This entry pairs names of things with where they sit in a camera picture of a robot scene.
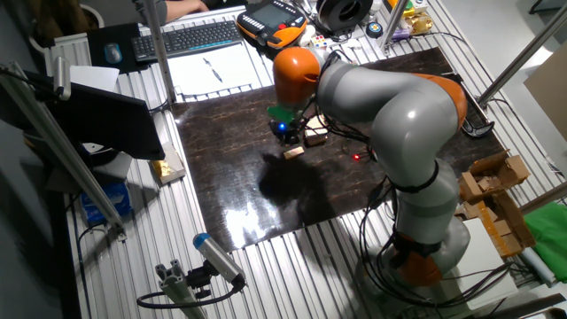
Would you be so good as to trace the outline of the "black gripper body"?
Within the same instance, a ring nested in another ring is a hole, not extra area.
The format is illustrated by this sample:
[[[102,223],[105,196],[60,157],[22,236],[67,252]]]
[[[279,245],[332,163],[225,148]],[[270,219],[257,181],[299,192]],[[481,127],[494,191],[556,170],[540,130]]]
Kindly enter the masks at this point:
[[[294,136],[298,137],[301,130],[300,121],[290,121],[286,123],[284,121],[271,120],[268,126],[278,139],[291,139]]]

